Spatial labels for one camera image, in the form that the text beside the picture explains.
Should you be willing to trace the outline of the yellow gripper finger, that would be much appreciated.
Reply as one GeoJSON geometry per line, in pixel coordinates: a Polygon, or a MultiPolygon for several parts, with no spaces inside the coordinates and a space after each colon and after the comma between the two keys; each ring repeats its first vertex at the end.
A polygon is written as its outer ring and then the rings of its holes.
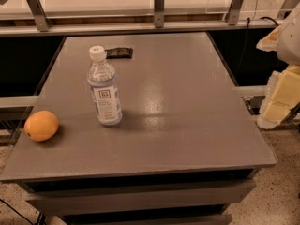
{"type": "Polygon", "coordinates": [[[300,67],[288,65],[282,72],[274,71],[265,89],[257,125],[273,129],[284,121],[300,103],[300,67]]]}
{"type": "Polygon", "coordinates": [[[275,52],[278,48],[278,33],[280,27],[276,27],[267,36],[260,39],[256,48],[265,52],[275,52]]]}

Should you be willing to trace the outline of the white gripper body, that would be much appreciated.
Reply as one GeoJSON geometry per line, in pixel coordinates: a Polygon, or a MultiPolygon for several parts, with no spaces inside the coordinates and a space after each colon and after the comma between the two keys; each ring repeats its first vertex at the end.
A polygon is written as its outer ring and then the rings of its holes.
{"type": "Polygon", "coordinates": [[[277,57],[290,65],[300,65],[300,4],[284,20],[277,38],[277,57]]]}

